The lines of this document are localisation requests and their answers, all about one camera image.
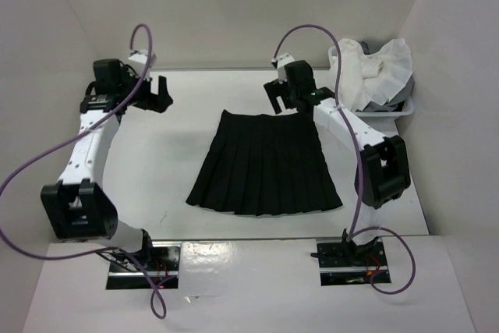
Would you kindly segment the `black pleated skirt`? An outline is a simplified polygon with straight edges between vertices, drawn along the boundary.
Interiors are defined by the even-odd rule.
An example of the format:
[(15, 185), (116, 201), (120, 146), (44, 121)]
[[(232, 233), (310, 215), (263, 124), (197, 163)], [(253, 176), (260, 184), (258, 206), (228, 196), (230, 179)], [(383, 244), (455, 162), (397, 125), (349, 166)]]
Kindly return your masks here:
[(221, 113), (187, 204), (238, 216), (342, 206), (317, 128), (304, 115)]

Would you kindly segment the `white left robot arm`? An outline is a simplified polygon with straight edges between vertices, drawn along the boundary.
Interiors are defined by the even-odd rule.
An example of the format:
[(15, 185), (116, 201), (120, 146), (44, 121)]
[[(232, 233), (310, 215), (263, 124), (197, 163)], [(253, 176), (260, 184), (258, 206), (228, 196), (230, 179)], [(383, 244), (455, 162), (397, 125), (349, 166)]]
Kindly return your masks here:
[(129, 106), (163, 113), (172, 105), (167, 79), (140, 79), (128, 64), (116, 58), (93, 63), (94, 81), (80, 103), (79, 139), (57, 182), (41, 190), (55, 236), (65, 242), (96, 241), (127, 251), (127, 261), (146, 270), (155, 260), (146, 230), (119, 220), (118, 210), (103, 190), (104, 167), (111, 143)]

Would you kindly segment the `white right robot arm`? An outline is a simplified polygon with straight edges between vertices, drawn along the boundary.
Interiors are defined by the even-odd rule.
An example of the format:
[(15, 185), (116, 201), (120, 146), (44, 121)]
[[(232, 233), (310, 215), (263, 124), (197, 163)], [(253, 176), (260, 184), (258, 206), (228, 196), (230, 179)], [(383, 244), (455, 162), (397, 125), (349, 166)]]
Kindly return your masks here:
[(372, 128), (342, 105), (334, 91), (318, 88), (308, 62), (284, 54), (273, 58), (271, 64), (278, 78), (264, 84), (264, 89), (274, 111), (281, 112), (281, 98), (285, 108), (323, 126), (356, 156), (357, 203), (352, 224), (342, 234), (341, 249), (345, 262), (361, 264), (378, 239), (378, 210), (410, 187), (405, 141)]

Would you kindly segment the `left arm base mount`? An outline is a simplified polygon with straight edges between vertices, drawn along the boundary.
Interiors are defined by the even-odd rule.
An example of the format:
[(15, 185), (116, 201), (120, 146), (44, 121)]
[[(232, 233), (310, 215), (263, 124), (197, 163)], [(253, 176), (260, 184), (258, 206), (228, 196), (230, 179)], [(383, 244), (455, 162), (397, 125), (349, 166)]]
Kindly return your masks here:
[[(179, 287), (181, 246), (177, 243), (153, 246), (150, 258), (136, 257), (159, 289)], [(98, 256), (109, 263), (107, 290), (149, 289), (143, 272), (123, 253), (102, 251)]]

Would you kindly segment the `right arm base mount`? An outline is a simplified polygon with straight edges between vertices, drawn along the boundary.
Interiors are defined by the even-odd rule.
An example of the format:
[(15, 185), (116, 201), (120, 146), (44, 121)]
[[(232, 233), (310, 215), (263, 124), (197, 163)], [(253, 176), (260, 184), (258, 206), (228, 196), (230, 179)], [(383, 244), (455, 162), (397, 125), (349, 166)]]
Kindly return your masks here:
[(369, 285), (373, 275), (375, 284), (391, 283), (384, 244), (379, 239), (356, 257), (349, 257), (340, 239), (318, 239), (310, 256), (318, 261), (322, 286)]

